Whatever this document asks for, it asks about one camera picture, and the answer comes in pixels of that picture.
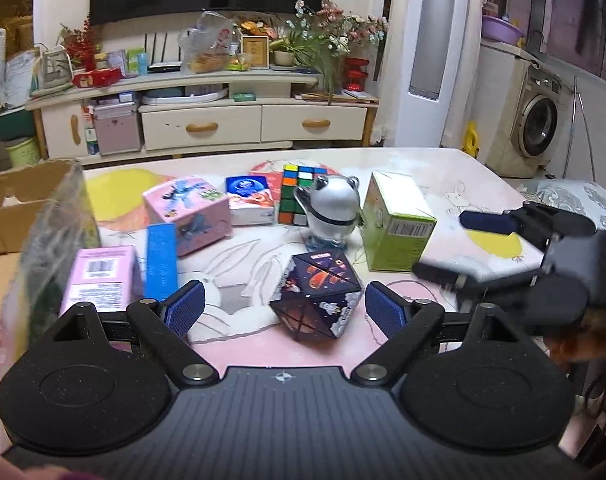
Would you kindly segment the green carton box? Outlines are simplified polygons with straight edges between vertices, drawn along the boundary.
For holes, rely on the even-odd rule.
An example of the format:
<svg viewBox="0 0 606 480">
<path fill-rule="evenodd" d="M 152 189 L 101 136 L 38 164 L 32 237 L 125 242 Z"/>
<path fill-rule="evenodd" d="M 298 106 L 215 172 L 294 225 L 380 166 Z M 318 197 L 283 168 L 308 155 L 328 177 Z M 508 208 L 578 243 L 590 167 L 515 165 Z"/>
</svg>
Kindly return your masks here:
<svg viewBox="0 0 606 480">
<path fill-rule="evenodd" d="M 406 174 L 373 171 L 364 206 L 361 239 L 373 272 L 410 272 L 436 227 L 429 204 Z"/>
</svg>

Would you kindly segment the pink barcode box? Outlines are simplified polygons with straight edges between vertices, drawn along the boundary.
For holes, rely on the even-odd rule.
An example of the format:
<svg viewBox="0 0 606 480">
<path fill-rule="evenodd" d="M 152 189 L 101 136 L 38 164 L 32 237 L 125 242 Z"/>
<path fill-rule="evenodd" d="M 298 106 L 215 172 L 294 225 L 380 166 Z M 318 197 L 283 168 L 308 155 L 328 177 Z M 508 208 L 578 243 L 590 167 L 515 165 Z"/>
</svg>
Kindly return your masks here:
<svg viewBox="0 0 606 480">
<path fill-rule="evenodd" d="M 59 315 L 79 302 L 99 313 L 125 311 L 142 298 L 143 282 L 135 248 L 112 246 L 79 249 L 63 295 Z"/>
</svg>

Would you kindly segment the green clear plastic package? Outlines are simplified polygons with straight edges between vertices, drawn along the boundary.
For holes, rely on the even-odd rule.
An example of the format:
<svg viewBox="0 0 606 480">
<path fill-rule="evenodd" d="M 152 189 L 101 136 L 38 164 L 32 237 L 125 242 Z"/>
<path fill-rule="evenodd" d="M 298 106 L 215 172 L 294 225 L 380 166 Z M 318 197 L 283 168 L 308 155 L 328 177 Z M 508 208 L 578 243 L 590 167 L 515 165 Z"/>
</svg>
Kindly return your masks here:
<svg viewBox="0 0 606 480">
<path fill-rule="evenodd" d="M 76 252 L 100 245 L 84 174 L 41 208 L 0 304 L 0 379 L 59 315 Z M 0 422 L 0 451 L 9 439 Z"/>
</svg>

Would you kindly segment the blue long box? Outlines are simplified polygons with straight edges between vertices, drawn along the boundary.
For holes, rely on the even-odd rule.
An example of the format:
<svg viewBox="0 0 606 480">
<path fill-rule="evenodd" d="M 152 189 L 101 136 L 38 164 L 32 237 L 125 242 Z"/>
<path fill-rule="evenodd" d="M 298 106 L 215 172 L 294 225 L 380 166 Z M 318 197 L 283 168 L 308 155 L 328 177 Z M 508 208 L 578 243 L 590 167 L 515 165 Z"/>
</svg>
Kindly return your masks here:
<svg viewBox="0 0 606 480">
<path fill-rule="evenodd" d="M 146 279 L 144 296 L 162 301 L 178 289 L 177 244 L 172 224 L 146 228 Z"/>
</svg>

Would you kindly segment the dark space pattern cube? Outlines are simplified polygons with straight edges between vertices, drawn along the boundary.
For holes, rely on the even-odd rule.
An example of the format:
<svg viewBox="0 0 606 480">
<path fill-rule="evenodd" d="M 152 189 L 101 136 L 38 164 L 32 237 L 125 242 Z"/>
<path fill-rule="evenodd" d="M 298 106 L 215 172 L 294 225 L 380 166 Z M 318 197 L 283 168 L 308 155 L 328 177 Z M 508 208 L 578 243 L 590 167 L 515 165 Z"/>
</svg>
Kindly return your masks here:
<svg viewBox="0 0 606 480">
<path fill-rule="evenodd" d="M 291 257 L 269 305 L 294 340 L 342 337 L 364 290 L 342 250 Z"/>
</svg>

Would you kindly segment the pink blue picture box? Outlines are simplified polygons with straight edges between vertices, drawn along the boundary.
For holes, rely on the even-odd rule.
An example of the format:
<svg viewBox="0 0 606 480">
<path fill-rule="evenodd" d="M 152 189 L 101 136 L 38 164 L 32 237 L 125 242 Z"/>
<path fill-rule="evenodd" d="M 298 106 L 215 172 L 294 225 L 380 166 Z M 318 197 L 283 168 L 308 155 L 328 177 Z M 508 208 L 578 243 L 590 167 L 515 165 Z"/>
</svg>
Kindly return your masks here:
<svg viewBox="0 0 606 480">
<path fill-rule="evenodd" d="M 173 227 L 179 257 L 232 233 L 229 197 L 198 176 L 155 185 L 142 194 L 142 200 L 152 224 Z"/>
</svg>

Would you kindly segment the washing machine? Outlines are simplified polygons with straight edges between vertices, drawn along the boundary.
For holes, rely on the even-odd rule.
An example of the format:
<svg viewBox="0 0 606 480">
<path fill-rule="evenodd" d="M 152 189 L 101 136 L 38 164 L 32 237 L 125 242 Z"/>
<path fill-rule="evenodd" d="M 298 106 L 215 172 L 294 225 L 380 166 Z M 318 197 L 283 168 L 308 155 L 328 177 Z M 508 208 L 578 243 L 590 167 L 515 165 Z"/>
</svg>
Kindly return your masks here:
<svg viewBox="0 0 606 480">
<path fill-rule="evenodd" d="M 504 178 L 527 179 L 553 159 L 568 118 L 570 89 L 548 67 L 527 61 L 504 101 L 485 165 Z"/>
</svg>

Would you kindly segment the purple basin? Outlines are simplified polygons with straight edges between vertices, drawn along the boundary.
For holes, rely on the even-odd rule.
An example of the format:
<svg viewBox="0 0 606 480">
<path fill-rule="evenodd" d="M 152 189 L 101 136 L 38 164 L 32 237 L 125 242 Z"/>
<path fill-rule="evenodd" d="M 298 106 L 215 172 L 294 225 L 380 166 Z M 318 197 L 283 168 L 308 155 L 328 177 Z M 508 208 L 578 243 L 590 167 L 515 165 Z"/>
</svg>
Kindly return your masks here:
<svg viewBox="0 0 606 480">
<path fill-rule="evenodd" d="M 523 32 L 502 18 L 484 15 L 482 18 L 482 37 L 516 46 L 523 37 Z"/>
</svg>

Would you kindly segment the cardboard box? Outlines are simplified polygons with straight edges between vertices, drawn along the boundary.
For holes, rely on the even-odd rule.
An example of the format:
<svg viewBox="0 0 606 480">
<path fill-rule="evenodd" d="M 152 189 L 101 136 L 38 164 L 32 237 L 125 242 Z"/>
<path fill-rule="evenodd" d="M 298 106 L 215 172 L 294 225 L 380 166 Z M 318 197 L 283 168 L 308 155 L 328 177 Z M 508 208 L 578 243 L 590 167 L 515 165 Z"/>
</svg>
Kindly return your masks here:
<svg viewBox="0 0 606 480">
<path fill-rule="evenodd" d="M 81 176 L 76 159 L 51 159 L 0 172 L 0 255 L 19 252 L 41 208 Z"/>
</svg>

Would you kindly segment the white standing air conditioner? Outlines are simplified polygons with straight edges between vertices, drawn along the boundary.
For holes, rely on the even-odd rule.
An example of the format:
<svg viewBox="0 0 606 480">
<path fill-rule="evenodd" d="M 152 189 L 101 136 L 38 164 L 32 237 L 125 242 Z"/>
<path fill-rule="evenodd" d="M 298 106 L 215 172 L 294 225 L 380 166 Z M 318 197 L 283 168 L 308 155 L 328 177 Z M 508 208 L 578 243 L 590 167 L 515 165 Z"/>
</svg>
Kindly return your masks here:
<svg viewBox="0 0 606 480">
<path fill-rule="evenodd" d="M 462 136 L 485 0 L 391 0 L 371 142 L 438 148 Z"/>
</svg>

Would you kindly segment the potted flower plant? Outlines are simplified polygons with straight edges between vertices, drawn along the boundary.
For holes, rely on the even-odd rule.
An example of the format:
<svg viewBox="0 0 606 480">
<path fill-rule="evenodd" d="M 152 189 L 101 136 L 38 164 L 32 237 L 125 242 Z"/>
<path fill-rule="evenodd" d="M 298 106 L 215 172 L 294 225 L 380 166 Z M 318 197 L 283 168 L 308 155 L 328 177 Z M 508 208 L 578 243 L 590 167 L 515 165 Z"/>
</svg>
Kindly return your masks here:
<svg viewBox="0 0 606 480">
<path fill-rule="evenodd" d="M 385 16 L 346 12 L 334 0 L 320 0 L 320 8 L 314 10 L 297 0 L 294 15 L 278 29 L 269 50 L 292 53 L 295 66 L 319 74 L 322 91 L 332 101 L 342 87 L 344 62 L 353 48 L 376 47 L 387 32 Z"/>
</svg>

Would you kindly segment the cream TV stand cabinet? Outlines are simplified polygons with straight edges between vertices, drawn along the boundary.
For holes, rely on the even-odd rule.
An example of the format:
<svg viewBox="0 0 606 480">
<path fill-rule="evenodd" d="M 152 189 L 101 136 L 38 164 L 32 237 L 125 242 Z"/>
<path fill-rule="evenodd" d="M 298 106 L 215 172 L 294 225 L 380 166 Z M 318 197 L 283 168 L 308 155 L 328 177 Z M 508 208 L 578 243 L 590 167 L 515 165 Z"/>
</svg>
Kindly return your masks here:
<svg viewBox="0 0 606 480">
<path fill-rule="evenodd" d="M 316 75 L 292 70 L 168 73 L 66 89 L 31 99 L 26 107 L 48 157 L 76 158 L 85 166 L 300 145 L 368 145 L 378 99 L 341 93 L 329 101 L 319 83 Z M 102 155 L 94 108 L 127 102 L 137 105 L 142 148 Z"/>
</svg>

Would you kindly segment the framed picture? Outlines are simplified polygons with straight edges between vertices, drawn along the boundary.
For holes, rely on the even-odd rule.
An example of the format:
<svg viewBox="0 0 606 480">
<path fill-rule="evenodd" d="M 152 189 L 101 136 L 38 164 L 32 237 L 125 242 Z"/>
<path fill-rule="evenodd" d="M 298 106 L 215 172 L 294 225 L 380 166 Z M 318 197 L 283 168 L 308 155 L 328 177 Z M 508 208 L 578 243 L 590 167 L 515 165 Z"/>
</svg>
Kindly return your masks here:
<svg viewBox="0 0 606 480">
<path fill-rule="evenodd" d="M 268 36 L 243 35 L 241 49 L 250 58 L 252 68 L 268 68 L 270 65 L 269 54 L 270 39 Z"/>
</svg>

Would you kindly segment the red tin box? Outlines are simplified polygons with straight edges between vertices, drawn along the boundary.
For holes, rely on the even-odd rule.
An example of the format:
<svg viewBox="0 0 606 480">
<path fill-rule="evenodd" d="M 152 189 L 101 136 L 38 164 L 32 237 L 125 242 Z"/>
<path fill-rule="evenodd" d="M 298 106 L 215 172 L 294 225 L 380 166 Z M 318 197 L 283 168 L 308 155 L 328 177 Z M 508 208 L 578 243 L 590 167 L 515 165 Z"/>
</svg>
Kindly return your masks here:
<svg viewBox="0 0 606 480">
<path fill-rule="evenodd" d="M 103 88 L 116 84 L 122 78 L 122 71 L 118 67 L 110 67 L 75 74 L 73 84 L 76 88 Z"/>
</svg>

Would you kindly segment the plastic snack bag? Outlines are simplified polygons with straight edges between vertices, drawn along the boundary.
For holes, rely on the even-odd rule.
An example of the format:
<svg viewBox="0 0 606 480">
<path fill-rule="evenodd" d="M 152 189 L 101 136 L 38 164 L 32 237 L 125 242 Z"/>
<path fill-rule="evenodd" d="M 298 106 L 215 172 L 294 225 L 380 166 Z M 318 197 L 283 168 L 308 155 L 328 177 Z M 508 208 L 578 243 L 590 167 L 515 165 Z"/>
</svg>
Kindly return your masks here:
<svg viewBox="0 0 606 480">
<path fill-rule="evenodd" d="M 230 62 L 233 22 L 222 14 L 205 11 L 196 24 L 178 37 L 181 71 L 206 74 L 225 70 Z"/>
</svg>

